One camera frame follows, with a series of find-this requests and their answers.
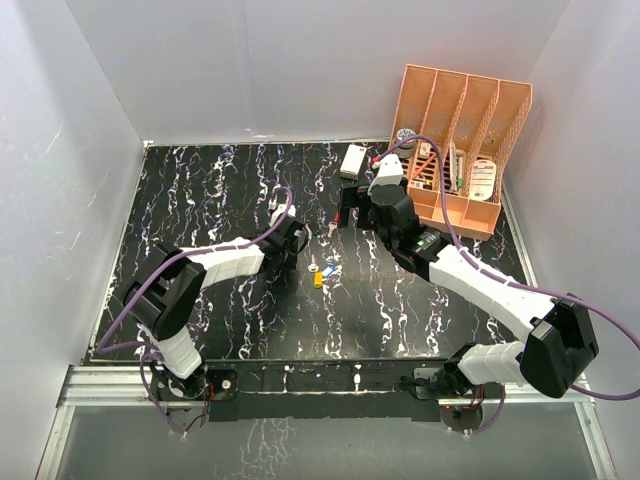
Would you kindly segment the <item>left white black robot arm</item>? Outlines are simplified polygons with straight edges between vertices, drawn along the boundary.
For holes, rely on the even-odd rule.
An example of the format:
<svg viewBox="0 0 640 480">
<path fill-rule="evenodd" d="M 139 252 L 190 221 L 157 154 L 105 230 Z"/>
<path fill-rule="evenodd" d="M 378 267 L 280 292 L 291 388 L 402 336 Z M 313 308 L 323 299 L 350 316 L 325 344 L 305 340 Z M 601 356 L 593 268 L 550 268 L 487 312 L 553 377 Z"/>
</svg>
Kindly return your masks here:
<svg viewBox="0 0 640 480">
<path fill-rule="evenodd" d="M 236 277 L 296 268 L 298 254 L 308 245 L 310 232 L 291 215 L 277 229 L 250 238 L 202 248 L 169 249 L 160 244 L 127 284 L 115 293 L 123 305 L 133 301 L 149 277 L 170 259 L 140 299 L 128 311 L 158 348 L 171 372 L 171 385 L 182 397 L 194 399 L 206 387 L 202 357 L 187 328 L 200 292 Z"/>
</svg>

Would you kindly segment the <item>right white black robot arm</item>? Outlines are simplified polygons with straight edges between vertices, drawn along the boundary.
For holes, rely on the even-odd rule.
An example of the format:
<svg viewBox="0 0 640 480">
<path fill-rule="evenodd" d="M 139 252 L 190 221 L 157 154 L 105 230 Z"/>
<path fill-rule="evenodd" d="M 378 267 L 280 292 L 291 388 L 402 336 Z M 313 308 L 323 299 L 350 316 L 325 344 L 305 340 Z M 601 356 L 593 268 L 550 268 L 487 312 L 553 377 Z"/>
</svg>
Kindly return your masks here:
<svg viewBox="0 0 640 480">
<path fill-rule="evenodd" d="M 450 235 L 420 223 L 403 186 L 346 181 L 340 187 L 339 227 L 347 226 L 352 209 L 358 211 L 358 227 L 373 231 L 402 269 L 460 295 L 515 337 L 505 344 L 468 343 L 429 377 L 405 379 L 408 387 L 466 397 L 480 385 L 515 382 L 560 398 L 598 355 L 588 311 L 577 298 L 515 288 L 481 261 L 467 261 Z"/>
</svg>

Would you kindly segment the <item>key with red tag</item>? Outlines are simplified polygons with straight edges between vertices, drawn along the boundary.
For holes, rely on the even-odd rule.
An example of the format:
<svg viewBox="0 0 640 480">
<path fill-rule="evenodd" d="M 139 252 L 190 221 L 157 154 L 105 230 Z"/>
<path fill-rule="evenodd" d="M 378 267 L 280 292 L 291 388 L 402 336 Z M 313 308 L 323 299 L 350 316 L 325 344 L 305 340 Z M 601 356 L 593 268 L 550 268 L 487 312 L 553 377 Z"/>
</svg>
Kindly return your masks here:
<svg viewBox="0 0 640 480">
<path fill-rule="evenodd" d="M 336 213 L 333 220 L 329 222 L 328 224 L 328 233 L 327 236 L 329 238 L 332 237 L 333 233 L 335 232 L 335 230 L 339 227 L 339 223 L 340 223 L 340 214 Z"/>
</svg>

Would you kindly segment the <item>key with yellow tag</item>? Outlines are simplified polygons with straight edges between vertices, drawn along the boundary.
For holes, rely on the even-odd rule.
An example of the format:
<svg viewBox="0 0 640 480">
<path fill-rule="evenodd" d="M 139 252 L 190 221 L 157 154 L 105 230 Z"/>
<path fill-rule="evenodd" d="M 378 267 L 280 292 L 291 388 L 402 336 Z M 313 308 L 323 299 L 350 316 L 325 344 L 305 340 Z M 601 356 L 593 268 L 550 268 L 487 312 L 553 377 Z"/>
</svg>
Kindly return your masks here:
<svg viewBox="0 0 640 480">
<path fill-rule="evenodd" d="M 315 289 L 321 289 L 324 284 L 324 275 L 319 264 L 312 259 L 308 265 L 308 271 L 312 274 L 312 284 Z"/>
</svg>

